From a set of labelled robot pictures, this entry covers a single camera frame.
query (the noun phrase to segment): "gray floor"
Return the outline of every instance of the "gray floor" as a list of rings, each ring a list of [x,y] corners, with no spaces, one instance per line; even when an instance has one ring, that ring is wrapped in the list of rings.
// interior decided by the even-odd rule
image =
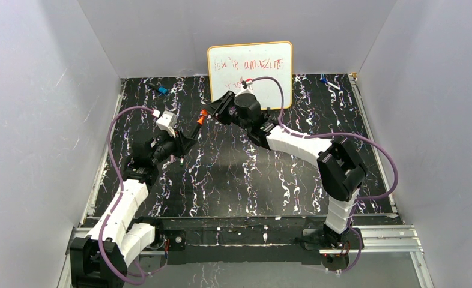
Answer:
[[[158,261],[142,259],[141,264],[150,271]],[[420,287],[409,253],[363,253],[358,265],[340,277],[320,269],[301,263],[169,265],[141,287]]]

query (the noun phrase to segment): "gray wall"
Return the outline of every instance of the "gray wall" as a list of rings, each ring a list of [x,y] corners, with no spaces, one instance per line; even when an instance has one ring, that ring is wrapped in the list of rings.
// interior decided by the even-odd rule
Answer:
[[[208,74],[210,46],[289,40],[295,73],[356,72],[396,0],[79,0],[118,75]]]
[[[472,1],[398,0],[360,71],[437,287],[472,287]]]
[[[53,2],[0,1],[0,287],[56,287],[120,90],[78,2]]]

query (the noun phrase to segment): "whiteboard yellow frame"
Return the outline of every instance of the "whiteboard yellow frame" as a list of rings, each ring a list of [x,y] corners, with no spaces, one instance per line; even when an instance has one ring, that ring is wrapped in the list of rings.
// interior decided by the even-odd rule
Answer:
[[[293,65],[292,65],[292,62],[293,62],[293,59],[292,59],[292,50],[293,50],[293,46],[292,46],[292,43],[290,41],[275,41],[275,42],[260,42],[260,43],[248,43],[248,44],[233,44],[233,45],[220,45],[220,46],[211,46],[208,48],[208,52],[207,52],[207,55],[208,55],[208,77],[210,78],[210,95],[211,95],[211,101],[213,102],[213,86],[211,85],[211,75],[210,75],[210,71],[211,71],[211,67],[210,67],[210,50],[212,48],[221,48],[221,47],[233,47],[233,46],[250,46],[250,45],[262,45],[262,44],[279,44],[279,43],[289,43],[289,45],[291,45],[291,73],[292,73],[292,68],[293,68]],[[290,75],[291,78],[291,104],[287,107],[284,107],[284,109],[289,109],[291,106],[292,106],[292,74]],[[270,108],[271,110],[279,110],[280,107],[275,107],[275,108]]]

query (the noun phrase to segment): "black table surface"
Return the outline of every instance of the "black table surface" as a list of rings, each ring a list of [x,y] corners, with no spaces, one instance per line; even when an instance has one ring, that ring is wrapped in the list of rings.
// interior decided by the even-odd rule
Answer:
[[[367,136],[360,109],[346,74],[325,74],[341,91],[321,82],[321,75],[293,76],[293,105],[284,123],[297,131],[318,134],[352,132]],[[165,96],[148,84],[170,89]],[[127,79],[121,110],[131,106],[155,107],[178,114],[178,125],[189,131],[201,106],[211,101],[208,77]],[[279,112],[272,111],[272,118]],[[118,165],[130,153],[136,131],[153,135],[156,119],[134,110],[115,126],[113,152]],[[317,167],[291,155],[253,145],[239,127],[209,119],[185,158],[159,165],[159,180],[136,213],[136,217],[236,217],[266,215],[326,215],[328,197],[322,189]],[[379,195],[384,184],[371,147],[354,142],[369,169],[360,195]],[[107,161],[98,192],[95,217],[101,216],[117,192],[114,167]],[[390,213],[388,199],[359,204],[358,213]]]

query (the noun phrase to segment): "black marble table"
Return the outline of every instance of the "black marble table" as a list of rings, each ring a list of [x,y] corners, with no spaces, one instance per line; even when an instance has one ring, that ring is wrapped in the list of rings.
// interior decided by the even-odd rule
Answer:
[[[325,75],[341,91],[325,86],[321,75],[293,76],[293,105],[286,110],[284,123],[306,133],[345,131],[367,136],[358,105],[346,74]],[[164,96],[147,84],[171,90]],[[201,110],[209,103],[207,77],[168,77],[127,79],[121,110],[139,105],[169,110],[178,114],[178,125],[189,131]],[[273,111],[272,117],[278,116]],[[116,124],[113,151],[118,165],[129,155],[136,131],[155,128],[155,118],[147,112],[133,111]],[[179,161],[160,165],[160,176],[141,205],[141,215],[161,217],[236,217],[263,215],[325,215],[328,197],[322,189],[316,167],[281,152],[253,145],[236,126],[208,120],[182,167]],[[360,195],[385,192],[375,157],[369,145],[356,142],[369,169]],[[114,167],[107,161],[95,217],[103,214],[118,189]],[[358,213],[392,212],[388,199],[365,202]]]

